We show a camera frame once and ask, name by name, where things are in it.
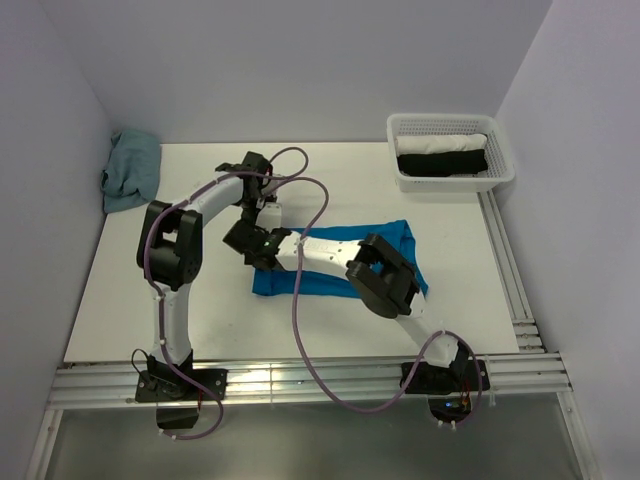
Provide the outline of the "bright blue t-shirt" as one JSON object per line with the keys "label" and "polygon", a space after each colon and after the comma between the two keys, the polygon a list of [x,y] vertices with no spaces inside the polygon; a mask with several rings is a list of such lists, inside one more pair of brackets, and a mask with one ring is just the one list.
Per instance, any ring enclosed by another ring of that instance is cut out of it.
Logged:
{"label": "bright blue t-shirt", "polygon": [[[395,220],[385,224],[314,227],[310,236],[336,241],[362,240],[373,233],[383,237],[397,249],[415,268],[416,277],[423,294],[429,286],[418,268],[416,239],[407,220]],[[272,297],[293,294],[296,273],[291,271],[254,270],[252,293]],[[359,295],[346,278],[338,278],[322,273],[304,271],[301,276],[300,295],[333,296],[358,299]]]}

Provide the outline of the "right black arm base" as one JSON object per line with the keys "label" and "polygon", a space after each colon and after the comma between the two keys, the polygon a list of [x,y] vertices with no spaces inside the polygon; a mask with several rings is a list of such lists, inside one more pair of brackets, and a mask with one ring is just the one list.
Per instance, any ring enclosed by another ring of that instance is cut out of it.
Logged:
{"label": "right black arm base", "polygon": [[486,363],[462,357],[448,368],[421,362],[409,377],[412,362],[400,365],[400,386],[408,384],[407,395],[427,397],[430,414],[439,426],[456,429],[469,418],[478,404],[477,398],[491,388]]}

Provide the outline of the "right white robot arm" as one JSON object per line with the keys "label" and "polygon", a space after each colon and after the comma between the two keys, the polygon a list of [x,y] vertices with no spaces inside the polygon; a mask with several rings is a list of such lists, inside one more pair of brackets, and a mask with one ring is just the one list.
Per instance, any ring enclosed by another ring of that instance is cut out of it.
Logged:
{"label": "right white robot arm", "polygon": [[412,340],[428,341],[417,368],[403,368],[409,392],[448,394],[464,385],[470,349],[427,314],[428,286],[406,221],[268,231],[240,220],[223,241],[254,268],[257,295],[359,299],[373,314],[397,321]]}

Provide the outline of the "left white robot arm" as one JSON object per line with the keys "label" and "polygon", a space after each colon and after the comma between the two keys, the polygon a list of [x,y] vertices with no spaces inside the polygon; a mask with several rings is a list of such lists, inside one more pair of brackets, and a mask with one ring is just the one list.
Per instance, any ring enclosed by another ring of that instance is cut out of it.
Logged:
{"label": "left white robot arm", "polygon": [[137,264],[154,294],[154,345],[147,356],[145,384],[149,389],[183,399],[196,390],[193,349],[188,332],[190,288],[203,261],[203,230],[229,206],[242,208],[240,220],[223,242],[260,270],[278,270],[280,240],[258,225],[273,166],[249,152],[240,164],[223,163],[213,181],[177,203],[153,201],[146,210]]}

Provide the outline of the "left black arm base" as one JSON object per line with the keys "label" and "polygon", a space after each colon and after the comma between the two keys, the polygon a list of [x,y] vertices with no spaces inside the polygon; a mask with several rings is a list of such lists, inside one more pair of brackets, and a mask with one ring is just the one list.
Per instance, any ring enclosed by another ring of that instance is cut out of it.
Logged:
{"label": "left black arm base", "polygon": [[193,353],[175,368],[160,357],[136,349],[131,365],[138,374],[134,402],[156,404],[156,423],[161,429],[186,431],[197,423],[203,402],[225,398],[228,370],[195,368]]}

